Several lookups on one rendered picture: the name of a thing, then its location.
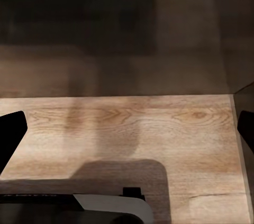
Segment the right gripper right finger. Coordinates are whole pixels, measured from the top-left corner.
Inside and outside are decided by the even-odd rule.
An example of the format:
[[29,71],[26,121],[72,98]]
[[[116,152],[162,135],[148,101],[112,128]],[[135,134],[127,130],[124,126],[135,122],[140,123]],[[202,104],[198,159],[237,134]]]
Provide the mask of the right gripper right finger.
[[238,120],[237,130],[254,153],[254,113],[242,111]]

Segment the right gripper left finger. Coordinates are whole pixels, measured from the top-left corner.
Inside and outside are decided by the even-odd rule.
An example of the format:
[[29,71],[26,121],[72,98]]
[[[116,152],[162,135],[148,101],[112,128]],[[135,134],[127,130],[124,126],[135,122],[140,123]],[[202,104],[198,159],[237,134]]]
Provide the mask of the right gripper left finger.
[[0,174],[28,130],[23,111],[0,117]]

